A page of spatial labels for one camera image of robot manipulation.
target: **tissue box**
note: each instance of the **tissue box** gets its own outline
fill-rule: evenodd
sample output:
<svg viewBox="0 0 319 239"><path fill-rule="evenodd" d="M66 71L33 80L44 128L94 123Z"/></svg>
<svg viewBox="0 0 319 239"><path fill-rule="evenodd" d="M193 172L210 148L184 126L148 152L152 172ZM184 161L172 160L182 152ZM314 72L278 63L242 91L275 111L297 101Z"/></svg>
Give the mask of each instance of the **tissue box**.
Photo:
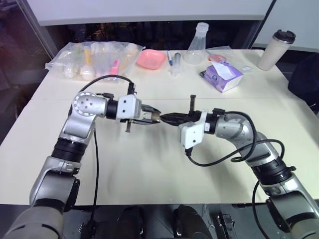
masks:
<svg viewBox="0 0 319 239"><path fill-rule="evenodd" d="M212 62L212 66L209 66L204 73L204 78L223 93L237 86L243 78L243 73L229 62Z"/></svg>

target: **white tumbler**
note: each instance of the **white tumbler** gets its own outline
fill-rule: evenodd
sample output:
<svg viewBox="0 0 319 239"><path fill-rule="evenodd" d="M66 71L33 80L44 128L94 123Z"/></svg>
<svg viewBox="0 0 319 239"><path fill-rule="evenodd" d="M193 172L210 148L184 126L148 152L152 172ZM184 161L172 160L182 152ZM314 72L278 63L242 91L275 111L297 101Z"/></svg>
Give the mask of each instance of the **white tumbler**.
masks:
<svg viewBox="0 0 319 239"><path fill-rule="evenodd" d="M258 68L268 71L288 50L291 44L295 41L296 35L292 31L278 30L273 35L264 54L259 60Z"/></svg>

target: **table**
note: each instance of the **table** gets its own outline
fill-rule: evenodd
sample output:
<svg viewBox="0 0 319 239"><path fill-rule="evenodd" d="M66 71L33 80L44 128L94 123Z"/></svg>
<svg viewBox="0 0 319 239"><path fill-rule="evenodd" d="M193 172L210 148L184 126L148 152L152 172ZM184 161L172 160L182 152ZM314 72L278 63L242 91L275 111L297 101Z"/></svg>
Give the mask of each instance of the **table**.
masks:
<svg viewBox="0 0 319 239"><path fill-rule="evenodd" d="M231 91L220 93L199 76L199 73L210 65L203 61L199 65L189 65L181 60L183 73L172 77L168 72L168 61L158 70L147 70L136 66L129 78L136 84L138 98L146 99L188 99L196 94L201 99L216 98L295 98L287 90L288 81L277 67L263 71L256 67L263 50L216 50L238 68L249 66L252 72L247 72L240 85ZM34 100L71 100L87 82L80 76L75 79L65 79L49 72L34 93ZM119 97L127 92L127 82L96 83L88 90L91 92L110 92Z"/></svg>
<svg viewBox="0 0 319 239"><path fill-rule="evenodd" d="M236 51L239 55L248 51ZM151 83L138 82L138 72L133 72L134 81L141 89L158 92L152 99L151 92L143 93L143 104L149 104L161 110L163 114L171 112L188 112L191 79L185 78L189 87L187 95L182 90L170 97L168 93L160 94L159 89L150 88ZM260 84L264 84L263 92L259 90L251 77L250 96L244 96L241 82L238 91L232 97L216 93L215 89L204 88L196 92L195 107L198 110L224 108L248 113L258 131L268 138L281 140L286 147L284 161L288 166L297 167L296 175L314 198L319 198L319 122L307 107L306 103L294 97L284 89L283 76L273 68L269 72L255 69L255 76L260 75ZM270 79L278 88L272 87ZM30 189L48 155L51 154L59 132L66 120L71 98L69 94L77 92L83 82L62 81L56 92L50 89L52 76L48 75L29 104L17 119L11 131L0 147L0 204L28 204ZM118 90L120 85L111 86ZM96 121L97 138L100 155L99 205L118 204L194 204L194 203L249 203L252 190L257 179L252 170L244 163L225 161L209 168L201 168L191 164L178 142L177 127L159 123L156 125L132 125L132 132L125 133L126 125L109 119ZM201 163L211 162L233 151L229 142L206 135L202 144L195 147L193 158ZM82 159L82 167L78 178L81 180L77 205L91 205L95 185L95 150L91 141ZM264 202L265 193L259 188L257 202Z"/></svg>

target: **pen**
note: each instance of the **pen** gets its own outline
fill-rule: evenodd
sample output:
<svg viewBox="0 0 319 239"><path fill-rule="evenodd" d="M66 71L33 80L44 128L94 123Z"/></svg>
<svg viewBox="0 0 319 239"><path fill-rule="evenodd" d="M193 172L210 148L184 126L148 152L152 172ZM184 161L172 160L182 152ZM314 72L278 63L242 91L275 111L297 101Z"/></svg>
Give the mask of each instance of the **pen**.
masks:
<svg viewBox="0 0 319 239"><path fill-rule="evenodd" d="M172 61L172 59L171 59L170 51L167 51L167 57L168 57L168 62L169 62L169 64L172 66L172 65L173 65L173 61Z"/></svg>

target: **pink bowl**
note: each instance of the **pink bowl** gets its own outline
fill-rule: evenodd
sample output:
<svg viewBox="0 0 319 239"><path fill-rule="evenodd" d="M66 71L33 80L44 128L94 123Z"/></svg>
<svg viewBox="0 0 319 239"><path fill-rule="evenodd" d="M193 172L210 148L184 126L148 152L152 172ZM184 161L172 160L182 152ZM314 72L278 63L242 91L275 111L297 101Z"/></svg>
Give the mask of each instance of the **pink bowl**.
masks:
<svg viewBox="0 0 319 239"><path fill-rule="evenodd" d="M144 68L156 70L163 64L165 58L165 53L147 49L141 52L136 63Z"/></svg>

